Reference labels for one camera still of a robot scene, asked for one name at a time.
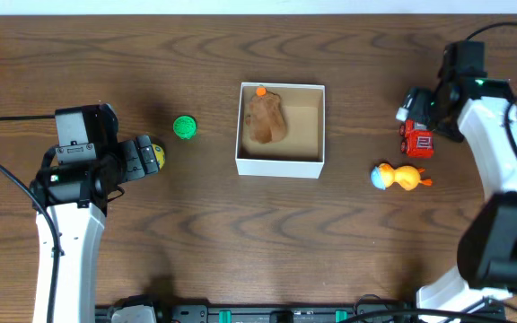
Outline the brown plush toy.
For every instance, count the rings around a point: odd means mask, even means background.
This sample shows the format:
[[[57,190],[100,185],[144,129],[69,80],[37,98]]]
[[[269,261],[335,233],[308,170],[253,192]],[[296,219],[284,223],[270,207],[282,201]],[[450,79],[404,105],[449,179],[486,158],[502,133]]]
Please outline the brown plush toy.
[[[259,86],[250,101],[249,114],[245,118],[250,140],[259,144],[282,141],[287,135],[287,126],[282,113],[281,97]]]

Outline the yellow ball with blue letters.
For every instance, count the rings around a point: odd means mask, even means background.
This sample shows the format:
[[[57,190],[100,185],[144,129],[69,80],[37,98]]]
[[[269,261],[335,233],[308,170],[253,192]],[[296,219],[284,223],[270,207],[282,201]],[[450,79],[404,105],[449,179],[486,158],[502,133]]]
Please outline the yellow ball with blue letters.
[[[158,168],[161,169],[165,163],[165,152],[163,148],[157,144],[152,144],[153,154],[157,162]]]

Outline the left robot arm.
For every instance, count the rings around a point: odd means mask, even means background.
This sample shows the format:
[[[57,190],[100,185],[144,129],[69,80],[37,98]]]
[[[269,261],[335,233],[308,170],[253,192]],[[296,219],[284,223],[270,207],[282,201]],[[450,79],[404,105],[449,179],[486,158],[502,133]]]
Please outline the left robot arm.
[[[156,174],[165,157],[150,136],[115,144],[94,160],[66,163],[53,146],[30,184],[39,235],[36,322],[93,322],[97,258],[109,202],[123,184]]]

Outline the yellow rubber duck toy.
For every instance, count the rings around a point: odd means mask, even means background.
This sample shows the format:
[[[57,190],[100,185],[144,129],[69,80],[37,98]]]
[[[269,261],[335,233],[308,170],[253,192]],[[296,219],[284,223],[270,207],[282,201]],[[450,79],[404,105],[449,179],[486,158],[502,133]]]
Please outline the yellow rubber duck toy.
[[[422,178],[424,172],[424,168],[416,168],[409,165],[393,168],[388,163],[381,163],[372,169],[370,178],[372,184],[380,190],[385,190],[397,183],[406,191],[411,191],[419,185],[427,187],[433,185],[431,179]]]

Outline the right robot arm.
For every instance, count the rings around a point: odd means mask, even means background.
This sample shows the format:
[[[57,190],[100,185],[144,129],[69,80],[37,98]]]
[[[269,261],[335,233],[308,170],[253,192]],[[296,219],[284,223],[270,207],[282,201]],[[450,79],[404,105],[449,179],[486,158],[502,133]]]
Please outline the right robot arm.
[[[517,293],[517,108],[510,84],[488,78],[483,43],[462,40],[443,54],[435,90],[410,89],[401,132],[417,122],[468,143],[485,204],[460,239],[457,264],[416,294],[419,309],[474,312]]]

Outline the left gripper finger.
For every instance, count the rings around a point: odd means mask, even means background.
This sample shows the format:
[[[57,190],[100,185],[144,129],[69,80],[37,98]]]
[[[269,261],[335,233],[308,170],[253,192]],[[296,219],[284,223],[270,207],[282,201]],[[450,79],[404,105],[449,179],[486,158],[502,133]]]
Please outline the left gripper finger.
[[[141,175],[141,161],[135,142],[133,140],[127,140],[120,144],[120,148],[125,159],[123,181],[139,179]]]
[[[136,138],[138,154],[146,175],[152,175],[160,170],[160,146],[153,144],[149,135]]]

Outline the green plastic cylinder toy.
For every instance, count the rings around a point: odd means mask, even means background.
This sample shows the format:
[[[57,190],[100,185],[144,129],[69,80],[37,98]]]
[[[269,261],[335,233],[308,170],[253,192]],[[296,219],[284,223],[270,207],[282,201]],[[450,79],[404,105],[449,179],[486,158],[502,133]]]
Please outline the green plastic cylinder toy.
[[[191,116],[181,115],[174,120],[172,129],[178,138],[189,140],[197,133],[197,122]]]

